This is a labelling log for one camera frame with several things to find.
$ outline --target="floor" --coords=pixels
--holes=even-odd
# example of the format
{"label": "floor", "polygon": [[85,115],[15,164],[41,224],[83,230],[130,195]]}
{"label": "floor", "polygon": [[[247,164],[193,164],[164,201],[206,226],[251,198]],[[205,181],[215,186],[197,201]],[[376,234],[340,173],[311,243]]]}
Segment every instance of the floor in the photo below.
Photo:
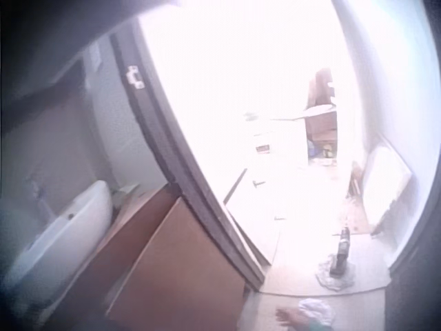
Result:
{"label": "floor", "polygon": [[307,297],[323,298],[336,312],[335,331],[384,330],[384,287],[390,282],[385,252],[390,243],[369,234],[351,236],[349,259],[356,265],[356,284],[336,293],[318,285],[316,266],[335,252],[340,223],[338,206],[344,199],[335,163],[312,161],[307,168],[274,164],[262,158],[260,175],[267,182],[262,194],[271,199],[281,226],[272,267],[260,293],[249,296],[240,331],[286,330],[275,318],[277,307],[296,307]]}
{"label": "floor", "polygon": [[[279,307],[296,307],[304,298],[251,293],[238,322],[238,331],[282,331],[275,313]],[[334,331],[384,330],[384,290],[321,298],[336,313]]]}

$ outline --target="debris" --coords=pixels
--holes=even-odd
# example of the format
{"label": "debris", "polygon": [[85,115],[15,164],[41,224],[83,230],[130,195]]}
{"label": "debris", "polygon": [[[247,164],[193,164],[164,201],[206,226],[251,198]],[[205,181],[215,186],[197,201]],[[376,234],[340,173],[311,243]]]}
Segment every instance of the debris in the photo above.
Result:
{"label": "debris", "polygon": [[331,267],[335,263],[336,259],[337,256],[335,254],[330,254],[325,262],[320,263],[318,265],[316,278],[321,286],[338,292],[352,286],[355,283],[356,267],[353,263],[347,261],[346,271],[341,278],[331,277],[329,272],[331,271]]}

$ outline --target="white wall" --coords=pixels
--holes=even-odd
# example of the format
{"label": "white wall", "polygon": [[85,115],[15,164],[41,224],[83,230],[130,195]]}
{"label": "white wall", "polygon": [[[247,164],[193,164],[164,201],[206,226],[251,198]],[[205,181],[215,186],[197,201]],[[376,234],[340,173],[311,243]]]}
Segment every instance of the white wall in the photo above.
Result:
{"label": "white wall", "polygon": [[398,244],[395,259],[422,215],[440,156],[438,56],[421,1],[335,3],[358,67],[365,146],[384,137],[413,173],[387,221]]}
{"label": "white wall", "polygon": [[167,183],[134,117],[109,37],[83,53],[93,115],[118,185],[140,184],[142,191]]}

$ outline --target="wooden board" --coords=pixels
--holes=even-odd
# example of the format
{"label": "wooden board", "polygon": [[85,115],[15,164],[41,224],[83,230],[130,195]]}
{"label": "wooden board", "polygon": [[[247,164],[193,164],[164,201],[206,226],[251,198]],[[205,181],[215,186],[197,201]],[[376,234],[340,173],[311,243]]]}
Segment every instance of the wooden board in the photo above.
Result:
{"label": "wooden board", "polygon": [[131,331],[234,331],[244,279],[179,199],[108,312]]}
{"label": "wooden board", "polygon": [[123,208],[122,215],[79,270],[43,330],[69,330],[89,314],[100,313],[108,292],[134,265],[176,199],[177,193],[167,185],[133,199]]}
{"label": "wooden board", "polygon": [[258,253],[271,264],[276,253],[279,223],[269,204],[257,193],[249,174],[245,174],[227,203],[227,209]]}

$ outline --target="wall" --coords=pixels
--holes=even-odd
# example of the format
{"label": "wall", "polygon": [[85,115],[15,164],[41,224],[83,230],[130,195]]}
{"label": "wall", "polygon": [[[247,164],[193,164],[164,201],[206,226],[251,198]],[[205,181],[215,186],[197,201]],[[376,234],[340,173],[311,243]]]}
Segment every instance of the wall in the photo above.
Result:
{"label": "wall", "polygon": [[92,114],[99,137],[120,187],[140,184],[142,191],[166,184],[125,93],[108,36],[83,53]]}
{"label": "wall", "polygon": [[61,92],[62,97],[50,95],[59,98],[57,101],[47,100],[45,95],[40,104],[26,104],[28,112],[35,107],[41,107],[41,111],[2,132],[0,271],[48,223],[48,216],[37,206],[30,177],[55,214],[96,180],[114,184],[84,117],[81,84]]}
{"label": "wall", "polygon": [[334,1],[355,60],[367,150],[386,139],[413,173],[387,220],[402,252],[422,216],[440,156],[438,57],[421,1]]}

